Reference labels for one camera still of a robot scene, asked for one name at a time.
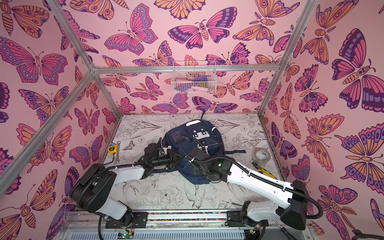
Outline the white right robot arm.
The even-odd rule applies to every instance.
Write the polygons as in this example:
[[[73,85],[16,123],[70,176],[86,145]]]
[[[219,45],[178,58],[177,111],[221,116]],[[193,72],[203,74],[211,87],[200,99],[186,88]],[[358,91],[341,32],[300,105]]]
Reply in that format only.
[[[285,225],[304,230],[309,219],[319,219],[324,210],[313,198],[308,196],[305,184],[298,181],[283,182],[246,168],[226,155],[209,156],[198,139],[182,134],[178,145],[198,173],[210,182],[232,183],[250,189],[272,203],[270,207],[260,204],[246,204],[247,217],[255,222],[280,220]]]

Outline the navy blue student backpack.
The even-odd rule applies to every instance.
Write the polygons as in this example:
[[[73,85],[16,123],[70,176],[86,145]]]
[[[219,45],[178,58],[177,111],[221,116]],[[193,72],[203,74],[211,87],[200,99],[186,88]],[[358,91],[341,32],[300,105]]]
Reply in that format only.
[[[176,170],[186,178],[190,170],[188,165],[189,155],[194,149],[200,149],[210,156],[221,156],[214,166],[214,170],[222,174],[223,182],[226,182],[228,176],[233,173],[232,167],[249,173],[245,167],[229,157],[231,154],[245,154],[245,150],[226,151],[223,138],[219,130],[209,121],[193,120],[178,127],[169,130],[163,139],[159,140],[161,147],[172,149],[173,151],[184,155],[184,158],[176,164]],[[194,185],[205,185],[211,182],[191,182]]]

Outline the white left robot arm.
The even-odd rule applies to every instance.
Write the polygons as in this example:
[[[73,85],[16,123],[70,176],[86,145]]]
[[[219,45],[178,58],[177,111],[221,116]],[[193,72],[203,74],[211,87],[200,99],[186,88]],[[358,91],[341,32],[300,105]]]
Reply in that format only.
[[[70,198],[77,209],[111,218],[127,227],[133,222],[132,209],[111,196],[112,188],[120,183],[145,179],[153,173],[172,172],[183,157],[171,149],[164,150],[160,142],[149,144],[144,155],[133,164],[92,165],[71,189]]]

